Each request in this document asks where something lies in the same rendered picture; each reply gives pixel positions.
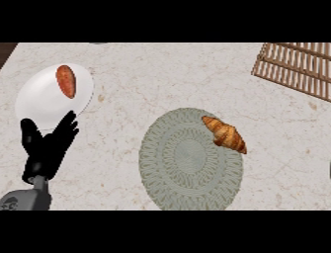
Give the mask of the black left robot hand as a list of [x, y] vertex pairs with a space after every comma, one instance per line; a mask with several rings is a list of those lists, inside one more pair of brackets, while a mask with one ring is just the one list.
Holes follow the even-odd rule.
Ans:
[[66, 150], [78, 134], [75, 113], [62, 117], [52, 133], [41, 135], [31, 119], [21, 119], [22, 146], [28, 153], [22, 180], [34, 184], [37, 176], [47, 180], [55, 177]]

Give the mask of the round grey-green placemat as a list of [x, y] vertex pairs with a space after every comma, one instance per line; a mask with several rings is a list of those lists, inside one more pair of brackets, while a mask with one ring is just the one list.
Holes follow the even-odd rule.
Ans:
[[179, 108], [163, 114], [145, 133], [139, 171], [148, 195], [165, 211], [220, 211], [239, 191], [242, 154], [213, 143], [201, 120], [211, 114]]

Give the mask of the brown wooden tiered shelf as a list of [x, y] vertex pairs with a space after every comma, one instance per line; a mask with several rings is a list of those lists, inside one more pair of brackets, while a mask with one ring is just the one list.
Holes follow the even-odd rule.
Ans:
[[331, 103], [331, 42], [266, 42], [251, 74]]

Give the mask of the white oval plate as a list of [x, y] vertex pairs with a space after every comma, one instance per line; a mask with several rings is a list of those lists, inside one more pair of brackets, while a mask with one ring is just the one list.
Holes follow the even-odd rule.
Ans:
[[46, 67], [24, 84], [16, 98], [16, 118], [31, 119], [40, 130], [55, 129], [59, 120], [74, 111], [78, 115], [93, 95], [93, 79], [89, 70], [75, 63], [65, 64], [75, 76], [75, 94], [69, 99], [60, 92], [55, 73], [59, 64]]

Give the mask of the orange-brown sweet potato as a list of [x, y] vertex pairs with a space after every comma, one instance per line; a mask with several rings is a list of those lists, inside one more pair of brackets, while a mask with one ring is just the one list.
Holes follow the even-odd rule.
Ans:
[[66, 65], [58, 67], [55, 78], [62, 94], [68, 99], [72, 99], [75, 95], [75, 77], [72, 70]]

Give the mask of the golden brown croissant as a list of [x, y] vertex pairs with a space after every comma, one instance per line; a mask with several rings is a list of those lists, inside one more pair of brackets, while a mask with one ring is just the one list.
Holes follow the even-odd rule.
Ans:
[[225, 124], [219, 119], [202, 116], [202, 123], [213, 133], [213, 142], [217, 146], [229, 148], [239, 153], [247, 153], [245, 141], [236, 131], [236, 128]]

